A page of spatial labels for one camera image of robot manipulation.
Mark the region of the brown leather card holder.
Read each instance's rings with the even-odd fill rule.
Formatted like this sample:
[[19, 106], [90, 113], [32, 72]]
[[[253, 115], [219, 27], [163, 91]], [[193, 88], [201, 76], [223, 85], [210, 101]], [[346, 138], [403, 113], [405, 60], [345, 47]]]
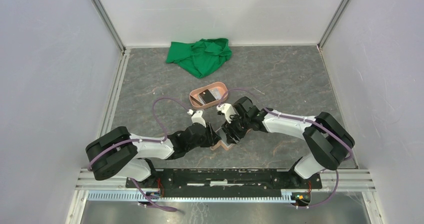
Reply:
[[[216, 133], [221, 137], [221, 128], [220, 129], [218, 129], [217, 131], [216, 131]], [[211, 151], [215, 151], [215, 150], [217, 150], [218, 148], [223, 148], [225, 151], [228, 151], [228, 150], [230, 150], [230, 149], [232, 149], [234, 146], [235, 146], [236, 144], [231, 144], [231, 145], [225, 145], [223, 142], [222, 142], [222, 139], [221, 139], [221, 141], [219, 141], [218, 142], [218, 144], [216, 144], [215, 146], [213, 146], [213, 147], [209, 147], [209, 149], [211, 150]]]

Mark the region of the pink oval tray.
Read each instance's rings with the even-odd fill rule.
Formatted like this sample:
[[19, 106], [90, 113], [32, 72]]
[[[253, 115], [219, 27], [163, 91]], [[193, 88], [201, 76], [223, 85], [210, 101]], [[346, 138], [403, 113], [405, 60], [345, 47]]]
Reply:
[[206, 109], [220, 103], [228, 88], [222, 82], [212, 84], [192, 90], [189, 94], [189, 101], [195, 109]]

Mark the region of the black card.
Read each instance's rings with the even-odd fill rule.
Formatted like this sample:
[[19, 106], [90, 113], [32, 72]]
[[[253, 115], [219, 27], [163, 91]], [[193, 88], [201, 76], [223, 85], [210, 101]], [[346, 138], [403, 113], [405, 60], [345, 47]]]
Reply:
[[209, 89], [200, 92], [198, 96], [204, 104], [209, 104], [216, 101], [215, 97], [210, 93]]

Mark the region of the white magstripe card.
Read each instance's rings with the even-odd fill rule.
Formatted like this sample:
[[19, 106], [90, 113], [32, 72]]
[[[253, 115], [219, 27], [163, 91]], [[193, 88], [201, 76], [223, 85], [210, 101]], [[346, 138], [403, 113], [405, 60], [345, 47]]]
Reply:
[[215, 97], [216, 100], [220, 100], [222, 98], [219, 88], [211, 88], [209, 89], [209, 91]]

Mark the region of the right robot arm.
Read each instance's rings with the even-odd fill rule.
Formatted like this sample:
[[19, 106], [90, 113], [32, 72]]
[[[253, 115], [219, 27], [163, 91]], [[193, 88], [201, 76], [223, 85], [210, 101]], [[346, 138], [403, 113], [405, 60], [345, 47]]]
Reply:
[[303, 187], [310, 177], [322, 170], [336, 171], [342, 162], [353, 157], [354, 139], [327, 112], [317, 116], [285, 114], [272, 108], [259, 109], [248, 97], [234, 104], [218, 104], [216, 109], [225, 117], [221, 129], [228, 144], [239, 143], [250, 130], [304, 140], [309, 154], [296, 161], [288, 171], [289, 182], [295, 188]]

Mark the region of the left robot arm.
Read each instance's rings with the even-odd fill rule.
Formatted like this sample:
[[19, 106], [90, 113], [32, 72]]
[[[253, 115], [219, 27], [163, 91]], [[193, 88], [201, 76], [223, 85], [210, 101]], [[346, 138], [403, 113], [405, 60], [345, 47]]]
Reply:
[[157, 182], [150, 159], [179, 159], [197, 147], [209, 148], [220, 140], [209, 123], [194, 123], [166, 139], [131, 134], [125, 126], [119, 126], [90, 143], [85, 150], [88, 169], [96, 180], [126, 176], [149, 188]]

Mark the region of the green cloth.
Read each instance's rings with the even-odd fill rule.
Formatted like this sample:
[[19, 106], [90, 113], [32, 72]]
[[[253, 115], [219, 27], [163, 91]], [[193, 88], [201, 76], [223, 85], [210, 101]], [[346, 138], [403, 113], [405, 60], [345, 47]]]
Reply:
[[167, 64], [177, 64], [194, 77], [211, 75], [232, 57], [229, 39], [200, 39], [194, 43], [171, 42]]

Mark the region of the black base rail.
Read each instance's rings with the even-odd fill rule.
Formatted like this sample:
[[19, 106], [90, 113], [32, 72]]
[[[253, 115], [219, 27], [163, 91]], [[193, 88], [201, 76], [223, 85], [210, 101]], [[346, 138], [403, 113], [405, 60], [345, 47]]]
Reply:
[[318, 173], [303, 179], [293, 170], [276, 168], [165, 168], [126, 187], [143, 191], [157, 189], [163, 197], [279, 197], [283, 190], [308, 192], [322, 188]]

